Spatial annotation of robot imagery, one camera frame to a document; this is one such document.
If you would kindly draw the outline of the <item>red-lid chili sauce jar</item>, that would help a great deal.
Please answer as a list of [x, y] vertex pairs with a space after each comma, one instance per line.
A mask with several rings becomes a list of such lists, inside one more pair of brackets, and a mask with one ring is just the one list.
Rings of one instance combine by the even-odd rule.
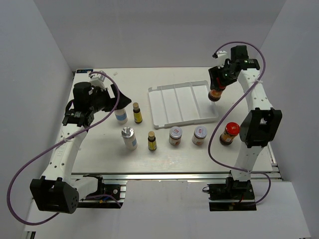
[[219, 101], [221, 99], [222, 93], [223, 93], [223, 90], [212, 89], [208, 93], [208, 98], [212, 102], [217, 102], [217, 101]]

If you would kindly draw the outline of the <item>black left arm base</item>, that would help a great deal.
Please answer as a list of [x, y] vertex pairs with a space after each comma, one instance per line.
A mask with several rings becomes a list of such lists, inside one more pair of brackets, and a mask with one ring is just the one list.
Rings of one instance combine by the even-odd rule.
[[79, 208], [120, 209], [124, 201], [124, 185], [106, 182], [102, 175], [86, 174], [98, 179], [98, 189], [82, 199]]

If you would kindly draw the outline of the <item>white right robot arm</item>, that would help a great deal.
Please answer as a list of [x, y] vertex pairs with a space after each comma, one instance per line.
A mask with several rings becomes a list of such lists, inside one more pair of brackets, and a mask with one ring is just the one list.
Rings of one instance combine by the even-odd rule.
[[240, 125], [240, 151], [235, 165], [230, 167], [234, 181], [225, 186], [226, 195], [235, 199], [243, 193], [243, 186], [239, 182], [251, 179], [259, 154], [274, 139], [282, 112], [269, 102], [262, 85], [261, 78], [266, 65], [260, 65], [257, 59], [249, 57], [246, 43], [239, 42], [231, 48], [230, 53], [218, 48], [213, 58], [217, 63], [208, 70], [209, 99], [214, 102], [220, 100], [227, 86], [239, 82], [244, 92], [240, 100], [246, 100], [248, 106], [248, 114]]

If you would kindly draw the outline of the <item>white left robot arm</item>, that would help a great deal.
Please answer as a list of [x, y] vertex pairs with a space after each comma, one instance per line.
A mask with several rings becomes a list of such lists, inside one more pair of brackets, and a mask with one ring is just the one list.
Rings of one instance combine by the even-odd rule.
[[94, 113], [123, 109], [131, 99], [111, 85], [114, 98], [105, 87], [94, 86], [90, 82], [76, 83], [73, 99], [65, 109], [60, 131], [62, 144], [53, 150], [49, 165], [40, 179], [30, 184], [32, 196], [41, 211], [56, 213], [75, 212], [80, 200], [91, 195], [99, 199], [105, 194], [101, 176], [85, 175], [73, 182], [72, 168], [80, 145], [94, 120]]

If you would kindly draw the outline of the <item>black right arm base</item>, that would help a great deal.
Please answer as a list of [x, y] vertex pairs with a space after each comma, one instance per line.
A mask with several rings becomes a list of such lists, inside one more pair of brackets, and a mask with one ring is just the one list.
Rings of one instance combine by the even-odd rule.
[[255, 194], [251, 181], [234, 180], [227, 177], [225, 183], [212, 183], [203, 187], [209, 195], [211, 212], [255, 211]]

